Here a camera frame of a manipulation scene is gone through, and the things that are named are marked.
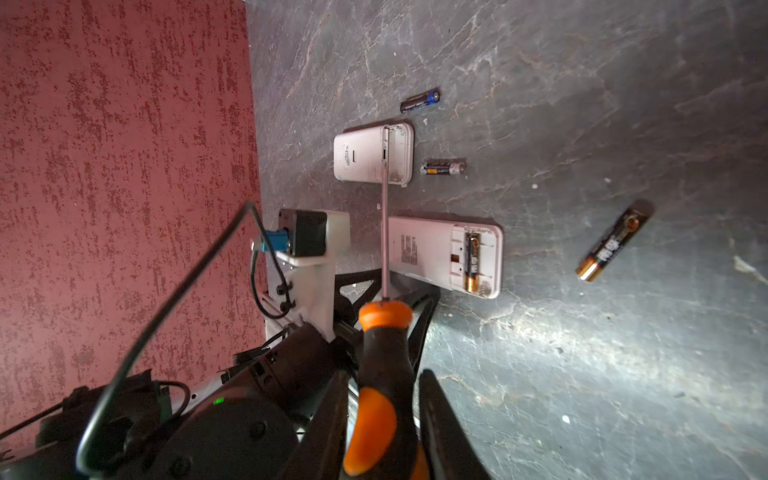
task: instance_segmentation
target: aa battery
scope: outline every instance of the aa battery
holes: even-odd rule
[[[427,163],[422,165],[424,175],[460,175],[466,170],[464,162]]]
[[[424,105],[434,105],[440,101],[440,91],[437,88],[408,98],[406,101],[400,104],[400,112],[406,113],[414,108],[423,107]]]
[[[627,208],[576,269],[578,277],[587,282],[594,280],[598,273],[624,248],[624,245],[637,233],[646,220],[648,220],[648,215],[634,208]]]
[[[480,234],[464,234],[464,290],[477,293],[479,288]]]

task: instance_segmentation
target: screwdriver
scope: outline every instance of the screwdriver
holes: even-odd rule
[[[389,159],[382,160],[382,299],[360,309],[359,406],[344,471],[360,478],[429,478],[413,423],[415,373],[408,357],[411,307],[389,299]]]

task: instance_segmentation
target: black and gold battery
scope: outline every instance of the black and gold battery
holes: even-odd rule
[[[422,165],[424,175],[460,175],[466,170],[464,162],[427,163]]]
[[[479,290],[478,271],[480,267],[480,234],[464,234],[464,290],[477,293]]]
[[[637,233],[646,220],[648,220],[648,215],[634,208],[627,208],[576,269],[578,277],[587,282],[594,280],[598,273],[603,271],[616,254],[624,248],[624,245]]]

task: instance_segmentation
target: blue connector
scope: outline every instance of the blue connector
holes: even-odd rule
[[[288,250],[288,230],[278,230],[277,232],[267,231],[266,235],[269,237],[272,243],[272,248],[276,252],[284,252]],[[269,252],[270,249],[266,248],[266,242],[261,244],[262,252]]]

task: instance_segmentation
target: gray marble surface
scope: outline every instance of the gray marble surface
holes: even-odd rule
[[[343,271],[379,265],[379,187],[334,178],[333,137],[441,88],[415,165],[466,175],[391,208],[504,227],[501,296],[445,293],[422,361],[495,477],[768,478],[765,2],[249,2],[265,220],[349,211]]]

